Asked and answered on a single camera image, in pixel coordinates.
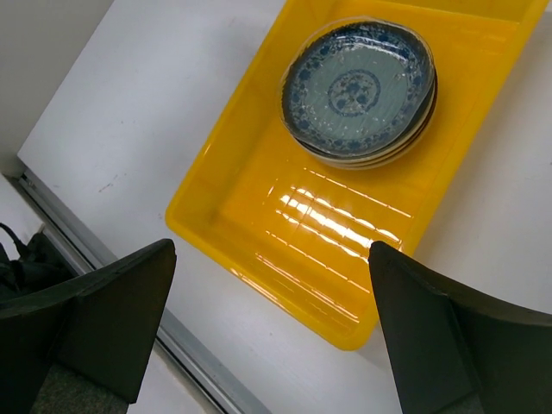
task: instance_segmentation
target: yellow plastic bin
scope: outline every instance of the yellow plastic bin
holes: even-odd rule
[[[378,315],[368,249],[412,254],[548,0],[289,0],[167,213],[168,226],[338,348]],[[279,117],[280,81],[313,33],[370,16],[430,45],[439,78],[420,143],[366,171],[325,166]]]

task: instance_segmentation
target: stack of plates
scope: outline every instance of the stack of plates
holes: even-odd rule
[[[388,22],[355,22],[314,41],[290,66],[283,118],[320,161],[371,168],[413,147],[436,94],[431,52],[417,34]]]

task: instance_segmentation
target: gray metal strip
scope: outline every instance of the gray metal strip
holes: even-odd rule
[[[78,274],[104,267],[117,258],[31,171],[13,183],[44,219],[45,235]],[[167,309],[157,334],[161,347],[224,412],[270,411]]]

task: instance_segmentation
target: gray wall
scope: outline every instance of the gray wall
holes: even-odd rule
[[[0,0],[0,172],[16,153],[113,0]]]

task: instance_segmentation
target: white tabletop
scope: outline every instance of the white tabletop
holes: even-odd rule
[[[400,412],[380,329],[342,352],[199,253],[164,212],[283,0],[115,0],[20,156],[117,256],[172,237],[169,310],[272,412]],[[552,16],[417,251],[552,312]]]

